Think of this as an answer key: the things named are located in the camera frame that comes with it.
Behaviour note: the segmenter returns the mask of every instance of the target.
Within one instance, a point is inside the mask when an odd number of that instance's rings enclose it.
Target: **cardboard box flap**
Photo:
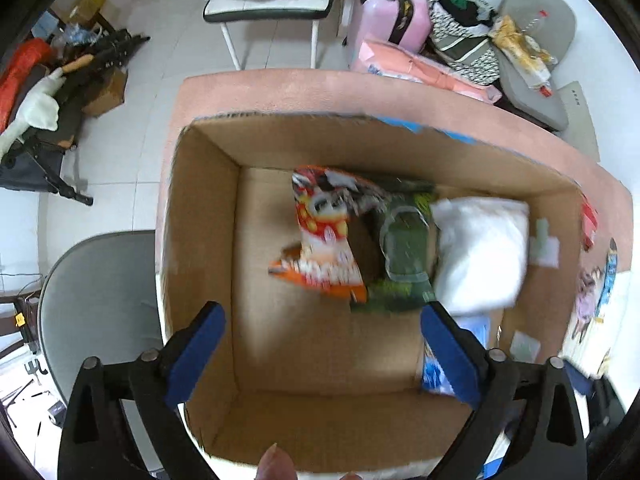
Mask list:
[[[233,462],[257,464],[277,442],[300,472],[376,471],[441,457],[470,411],[452,397],[416,392],[339,397],[242,393],[207,450]]]
[[[231,341],[231,257],[239,168],[196,130],[178,142],[166,212],[161,295],[171,334],[209,300],[225,309],[228,330],[188,403],[190,428],[203,445],[238,394]]]
[[[559,266],[529,265],[515,308],[504,311],[500,346],[508,351],[515,330],[540,341],[538,362],[558,354],[574,310],[577,272],[582,247],[582,193],[579,189],[530,197],[529,234],[536,236],[536,220],[549,220],[549,236],[560,243]]]
[[[575,187],[523,156],[426,126],[415,134],[368,117],[248,114],[200,119],[193,127],[240,166],[290,171],[319,164],[514,197]]]

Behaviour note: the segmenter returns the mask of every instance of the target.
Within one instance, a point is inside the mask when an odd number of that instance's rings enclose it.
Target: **plastic bag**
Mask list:
[[[81,45],[94,44],[98,40],[99,35],[95,32],[82,28],[77,23],[68,23],[62,37],[66,44]]]
[[[477,85],[434,60],[412,54],[398,45],[372,38],[365,39],[360,45],[358,56],[351,63],[351,71],[424,83],[488,104],[493,104],[502,97],[495,86]]]
[[[514,305],[527,268],[529,206],[500,198],[431,205],[440,229],[436,298],[452,316]]]
[[[285,248],[269,273],[331,296],[365,301],[366,287],[347,240],[348,221],[380,206],[385,191],[358,176],[317,166],[297,168],[292,183],[302,242]]]
[[[540,48],[532,37],[525,36],[511,16],[507,14],[498,18],[494,28],[489,31],[489,37],[511,61],[529,88],[548,88],[551,73],[543,57],[551,63],[551,54]]]

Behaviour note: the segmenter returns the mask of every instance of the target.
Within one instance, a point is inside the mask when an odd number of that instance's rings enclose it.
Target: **white wall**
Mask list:
[[[38,273],[40,195],[0,188],[0,274]],[[0,276],[0,295],[20,291],[37,276]]]
[[[486,0],[498,7],[501,0]],[[577,19],[575,39],[554,70],[558,86],[580,82],[598,139],[601,165],[640,202],[640,73],[588,0],[564,0]],[[610,376],[628,405],[640,387],[640,206],[634,207],[634,263],[623,328]]]

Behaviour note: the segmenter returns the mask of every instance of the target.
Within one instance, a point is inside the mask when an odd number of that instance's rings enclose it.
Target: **gray cushion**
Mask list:
[[[532,37],[560,61],[566,54],[575,35],[575,15],[563,0],[502,0],[500,14],[510,15],[520,27],[525,27],[532,12],[544,9],[548,13],[544,26]],[[557,94],[544,97],[530,89],[513,65],[500,52],[500,84],[504,94],[520,110],[561,131],[568,126],[568,118]]]

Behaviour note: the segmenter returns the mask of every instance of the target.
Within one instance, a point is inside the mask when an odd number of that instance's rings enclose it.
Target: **patterned bag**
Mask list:
[[[500,77],[488,32],[497,17],[484,0],[428,0],[433,28],[429,39],[442,60],[479,85]]]

